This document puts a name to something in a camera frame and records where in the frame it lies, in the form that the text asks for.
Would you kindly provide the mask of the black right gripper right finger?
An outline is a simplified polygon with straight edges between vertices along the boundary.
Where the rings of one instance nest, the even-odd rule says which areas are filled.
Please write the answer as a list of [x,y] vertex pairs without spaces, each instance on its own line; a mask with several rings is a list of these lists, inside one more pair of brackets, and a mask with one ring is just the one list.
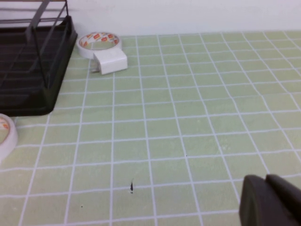
[[267,182],[293,219],[301,225],[301,190],[276,174],[267,175]]

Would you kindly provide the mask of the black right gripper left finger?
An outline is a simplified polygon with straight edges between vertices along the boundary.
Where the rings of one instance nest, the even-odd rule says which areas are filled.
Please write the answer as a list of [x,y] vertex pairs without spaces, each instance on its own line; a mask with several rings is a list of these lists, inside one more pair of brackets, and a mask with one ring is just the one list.
[[294,219],[265,179],[244,177],[239,206],[242,226],[293,226]]

